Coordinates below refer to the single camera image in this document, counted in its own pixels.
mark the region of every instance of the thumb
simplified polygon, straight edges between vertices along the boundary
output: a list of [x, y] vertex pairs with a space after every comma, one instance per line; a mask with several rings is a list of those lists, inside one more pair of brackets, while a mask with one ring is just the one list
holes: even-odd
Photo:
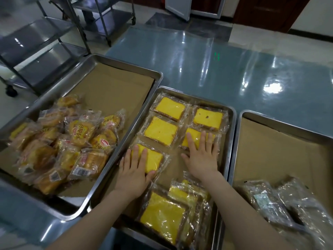
[[156, 171], [155, 171], [155, 170], [152, 170], [152, 171], [150, 171], [150, 172], [146, 175], [146, 184], [147, 184], [147, 185], [152, 181], [152, 179], [154, 178], [155, 174], [156, 174]]
[[182, 153], [181, 157], [183, 158], [183, 160], [188, 168], [189, 167], [189, 157], [185, 153]]

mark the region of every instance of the human hand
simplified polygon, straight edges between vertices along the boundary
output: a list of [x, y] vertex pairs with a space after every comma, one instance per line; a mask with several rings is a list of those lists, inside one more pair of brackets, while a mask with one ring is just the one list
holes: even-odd
[[190, 133], [186, 133], [187, 142], [189, 144], [190, 156], [186, 154], [181, 154], [184, 162], [189, 169], [189, 172], [202, 182], [211, 173], [218, 172], [217, 170], [217, 152], [218, 145], [214, 144], [213, 147], [213, 134], [208, 134], [208, 139], [206, 142], [206, 132], [202, 131], [199, 141], [198, 150], [195, 147], [194, 141]]
[[114, 190], [121, 191], [130, 201], [144, 192], [155, 175], [155, 171], [150, 171], [147, 176], [144, 175], [147, 152], [147, 149], [144, 149], [139, 159], [139, 147], [135, 145], [132, 160], [131, 150], [128, 149], [119, 163], [119, 174]]

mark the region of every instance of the bare arm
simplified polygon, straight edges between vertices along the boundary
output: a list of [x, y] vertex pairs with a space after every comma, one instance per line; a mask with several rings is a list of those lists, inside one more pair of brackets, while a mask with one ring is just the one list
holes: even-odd
[[134, 147], [132, 160], [131, 150], [127, 150], [119, 164], [119, 175], [114, 190], [47, 249], [98, 249], [121, 212], [144, 192], [153, 178], [155, 171], [144, 176], [146, 160], [146, 149], [142, 152], [140, 160], [138, 146]]
[[202, 132], [198, 150], [189, 133], [187, 140], [190, 157], [182, 157], [193, 176], [214, 199], [237, 249], [246, 250], [293, 250], [293, 248], [254, 210], [225, 180], [217, 170], [217, 149], [210, 133]]

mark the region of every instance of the caster wheel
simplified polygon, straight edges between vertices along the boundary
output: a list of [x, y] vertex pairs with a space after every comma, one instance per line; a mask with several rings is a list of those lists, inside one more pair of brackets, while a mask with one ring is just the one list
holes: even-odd
[[109, 40], [109, 39], [106, 37], [106, 41], [107, 41], [108, 45], [111, 47], [111, 40]]
[[6, 95], [10, 97], [16, 97], [18, 92], [13, 88], [13, 86], [8, 86], [6, 88]]

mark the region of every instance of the finger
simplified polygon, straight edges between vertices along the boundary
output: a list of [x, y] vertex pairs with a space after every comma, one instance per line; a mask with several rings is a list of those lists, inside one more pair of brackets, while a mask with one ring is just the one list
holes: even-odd
[[124, 159], [124, 172], [128, 171], [131, 166], [131, 150], [127, 149], [125, 159]]
[[119, 162], [119, 174], [124, 171], [124, 157]]
[[189, 167], [189, 157], [185, 153], [182, 153], [181, 157], [183, 158], [183, 160], [188, 168]]
[[135, 145], [132, 153], [131, 169], [138, 168], [138, 161], [139, 161], [139, 147], [138, 145]]
[[208, 152], [209, 154], [211, 154], [212, 146], [213, 146], [213, 134], [209, 133], [207, 143], [206, 143], [206, 152]]
[[146, 175], [146, 186], [148, 186], [148, 184], [154, 179], [155, 174], [156, 174], [156, 171], [152, 170]]
[[217, 153], [219, 152], [219, 145], [217, 142], [214, 143], [214, 147], [213, 147], [213, 151], [212, 151], [212, 155], [214, 156], [214, 158], [217, 158]]
[[146, 168], [147, 157], [148, 157], [148, 150], [147, 148], [145, 148], [141, 153], [141, 158], [138, 166], [138, 169], [140, 169], [141, 171], [144, 171]]
[[205, 151], [206, 150], [206, 132], [202, 131], [200, 135], [200, 141], [199, 141], [199, 151]]
[[189, 145], [189, 152], [194, 153], [197, 149], [195, 148], [194, 141], [189, 132], [186, 134], [186, 138], [187, 138], [187, 144]]

